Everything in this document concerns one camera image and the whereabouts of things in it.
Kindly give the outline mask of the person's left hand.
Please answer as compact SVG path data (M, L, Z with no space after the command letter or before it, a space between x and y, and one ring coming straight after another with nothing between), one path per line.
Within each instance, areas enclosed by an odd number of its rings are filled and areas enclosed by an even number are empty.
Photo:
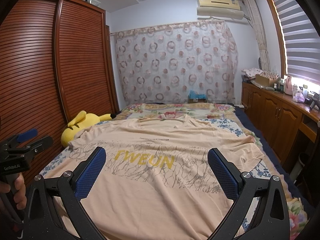
M25 196L26 187L24 183L24 178L21 173L19 173L18 177L14 181L14 186L16 192L14 194L14 202L16 203L16 207L18 210L23 210L26 207L27 198ZM1 182L1 193L9 193L11 187L9 184Z

